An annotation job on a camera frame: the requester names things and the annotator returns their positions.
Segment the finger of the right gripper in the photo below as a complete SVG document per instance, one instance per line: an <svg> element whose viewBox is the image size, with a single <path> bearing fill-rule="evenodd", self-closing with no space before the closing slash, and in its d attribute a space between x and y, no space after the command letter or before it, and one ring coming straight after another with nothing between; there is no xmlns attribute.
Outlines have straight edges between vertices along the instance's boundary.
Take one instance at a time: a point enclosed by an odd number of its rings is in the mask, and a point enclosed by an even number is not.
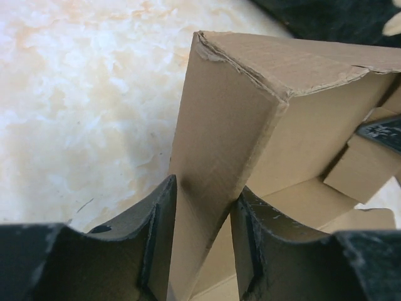
<svg viewBox="0 0 401 301"><path fill-rule="evenodd" d="M400 116L367 122L356 133L386 147L400 147Z"/></svg>

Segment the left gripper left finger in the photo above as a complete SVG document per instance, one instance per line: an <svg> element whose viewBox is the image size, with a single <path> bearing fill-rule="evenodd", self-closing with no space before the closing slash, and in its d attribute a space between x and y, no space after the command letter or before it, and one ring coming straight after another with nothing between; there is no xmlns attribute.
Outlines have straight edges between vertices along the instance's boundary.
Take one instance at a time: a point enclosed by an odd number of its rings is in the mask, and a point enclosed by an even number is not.
<svg viewBox="0 0 401 301"><path fill-rule="evenodd" d="M165 300L177 180L88 233L64 223L1 226L2 300Z"/></svg>

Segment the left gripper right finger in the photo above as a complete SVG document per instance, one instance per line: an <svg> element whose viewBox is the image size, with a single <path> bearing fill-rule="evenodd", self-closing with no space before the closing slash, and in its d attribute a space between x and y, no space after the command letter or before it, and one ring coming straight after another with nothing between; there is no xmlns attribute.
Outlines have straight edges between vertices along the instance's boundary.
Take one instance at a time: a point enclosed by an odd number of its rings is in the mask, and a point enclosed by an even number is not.
<svg viewBox="0 0 401 301"><path fill-rule="evenodd" d="M231 208L241 300L399 300L400 231L326 234L244 188Z"/></svg>

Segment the brown cardboard box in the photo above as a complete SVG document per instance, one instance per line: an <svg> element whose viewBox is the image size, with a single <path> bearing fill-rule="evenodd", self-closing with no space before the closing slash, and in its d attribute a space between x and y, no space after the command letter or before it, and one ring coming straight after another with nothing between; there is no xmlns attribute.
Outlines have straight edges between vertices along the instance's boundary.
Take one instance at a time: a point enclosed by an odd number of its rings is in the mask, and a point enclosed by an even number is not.
<svg viewBox="0 0 401 301"><path fill-rule="evenodd" d="M244 188L326 234L396 230L390 210L356 205L400 156L356 131L399 115L397 48L194 33L169 168L174 297L241 300L230 213Z"/></svg>

